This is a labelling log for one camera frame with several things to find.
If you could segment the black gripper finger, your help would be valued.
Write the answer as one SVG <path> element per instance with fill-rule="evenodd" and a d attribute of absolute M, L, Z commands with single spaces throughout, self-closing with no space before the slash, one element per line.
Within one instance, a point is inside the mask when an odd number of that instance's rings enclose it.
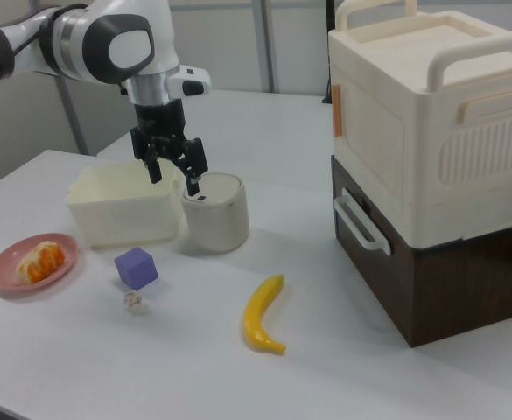
<path fill-rule="evenodd" d="M 147 169 L 152 184 L 161 181 L 163 176 L 159 159 L 171 159 L 170 139 L 166 136 L 146 134 L 136 126 L 130 131 L 135 159 L 141 160 Z"/>
<path fill-rule="evenodd" d="M 207 158 L 201 139 L 174 137 L 170 146 L 171 161 L 185 176 L 187 194 L 193 196 L 199 193 L 199 180 L 208 171 Z"/>

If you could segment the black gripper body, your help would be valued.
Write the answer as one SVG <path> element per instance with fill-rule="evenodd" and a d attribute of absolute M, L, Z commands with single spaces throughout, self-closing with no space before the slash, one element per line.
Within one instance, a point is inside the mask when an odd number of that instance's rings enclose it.
<path fill-rule="evenodd" d="M 181 99 L 162 105 L 135 105 L 137 126 L 132 129 L 133 151 L 147 151 L 147 143 L 161 139 L 170 151 L 182 151 L 186 119 Z"/>

